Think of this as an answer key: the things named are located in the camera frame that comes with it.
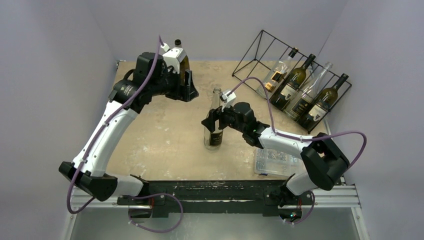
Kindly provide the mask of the tall clear glass bottle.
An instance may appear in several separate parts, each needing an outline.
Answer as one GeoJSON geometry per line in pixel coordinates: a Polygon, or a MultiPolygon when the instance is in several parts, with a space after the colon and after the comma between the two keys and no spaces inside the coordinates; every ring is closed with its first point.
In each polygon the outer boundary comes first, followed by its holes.
{"type": "MultiPolygon", "coordinates": [[[[222,93],[221,88],[215,87],[212,91],[212,100],[210,105],[210,110],[217,109],[221,106],[220,94],[222,93]]],[[[223,140],[223,130],[219,129],[219,121],[214,122],[215,130],[210,132],[206,127],[204,128],[204,146],[208,150],[217,150],[223,140]]]]}

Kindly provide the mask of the clear square bottle gold cap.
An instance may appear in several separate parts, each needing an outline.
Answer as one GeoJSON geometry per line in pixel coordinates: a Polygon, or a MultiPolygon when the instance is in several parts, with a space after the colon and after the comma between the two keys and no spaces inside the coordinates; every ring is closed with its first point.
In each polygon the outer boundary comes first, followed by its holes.
{"type": "Polygon", "coordinates": [[[287,57],[276,61],[271,70],[268,72],[268,74],[262,81],[265,90],[261,86],[258,86],[255,92],[263,98],[266,98],[265,92],[267,92],[268,97],[271,98],[271,95],[275,88],[279,85],[279,83],[286,76],[287,72],[290,70],[291,62],[295,55],[298,53],[298,51],[299,49],[294,47],[289,52],[287,57]]]}

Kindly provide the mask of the dark green bottle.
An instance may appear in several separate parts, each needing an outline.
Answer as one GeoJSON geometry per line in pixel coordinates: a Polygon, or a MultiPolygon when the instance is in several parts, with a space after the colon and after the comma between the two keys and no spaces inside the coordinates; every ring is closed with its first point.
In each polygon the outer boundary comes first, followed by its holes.
{"type": "Polygon", "coordinates": [[[343,73],[333,86],[321,90],[313,99],[311,106],[297,120],[299,125],[311,132],[334,105],[338,99],[339,89],[348,78],[349,76],[343,73]]]}
{"type": "Polygon", "coordinates": [[[272,95],[270,103],[277,109],[282,111],[289,100],[295,95],[302,83],[306,79],[306,70],[315,60],[316,56],[310,54],[306,61],[300,67],[294,68],[286,77],[286,79],[277,88],[272,95]]]}

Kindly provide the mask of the clear glass bottle short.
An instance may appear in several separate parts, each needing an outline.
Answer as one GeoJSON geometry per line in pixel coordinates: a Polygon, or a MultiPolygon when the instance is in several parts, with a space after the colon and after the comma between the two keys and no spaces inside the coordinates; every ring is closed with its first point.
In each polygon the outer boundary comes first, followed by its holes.
{"type": "Polygon", "coordinates": [[[321,72],[314,75],[312,79],[308,79],[302,87],[299,88],[296,95],[290,99],[290,102],[283,109],[283,113],[294,121],[306,111],[312,103],[312,100],[318,93],[320,82],[326,74],[332,69],[333,63],[327,62],[321,72]]]}

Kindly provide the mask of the dark green bottle front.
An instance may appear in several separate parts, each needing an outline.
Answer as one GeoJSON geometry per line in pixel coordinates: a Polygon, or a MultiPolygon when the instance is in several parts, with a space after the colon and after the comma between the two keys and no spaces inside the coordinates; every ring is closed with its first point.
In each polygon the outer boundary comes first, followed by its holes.
{"type": "Polygon", "coordinates": [[[297,120],[299,125],[311,132],[334,105],[338,99],[339,89],[348,78],[349,76],[343,73],[333,86],[321,90],[313,99],[311,106],[297,120]]]}

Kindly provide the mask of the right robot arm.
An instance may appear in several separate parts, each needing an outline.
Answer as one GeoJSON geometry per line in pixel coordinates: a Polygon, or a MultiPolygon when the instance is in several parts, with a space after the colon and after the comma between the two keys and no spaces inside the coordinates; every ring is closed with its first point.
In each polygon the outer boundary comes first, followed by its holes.
{"type": "Polygon", "coordinates": [[[273,130],[271,125],[258,121],[247,102],[211,109],[201,123],[210,132],[232,128],[240,132],[245,142],[252,147],[276,150],[302,160],[305,170],[291,176],[280,191],[282,200],[288,204],[314,189],[330,191],[350,165],[329,135],[290,133],[288,137],[283,137],[281,131],[273,130]]]}

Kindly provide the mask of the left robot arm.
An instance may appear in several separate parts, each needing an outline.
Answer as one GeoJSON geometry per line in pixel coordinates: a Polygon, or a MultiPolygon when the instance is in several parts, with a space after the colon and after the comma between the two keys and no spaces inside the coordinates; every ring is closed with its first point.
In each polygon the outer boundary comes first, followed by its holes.
{"type": "Polygon", "coordinates": [[[106,173],[110,157],[124,132],[154,96],[190,102],[199,93],[193,83],[188,57],[181,47],[158,55],[147,82],[155,53],[138,56],[136,66],[118,81],[109,94],[103,117],[82,151],[71,161],[62,162],[59,172],[98,201],[111,196],[129,195],[138,205],[146,203],[149,191],[136,176],[116,177],[106,173]]]}

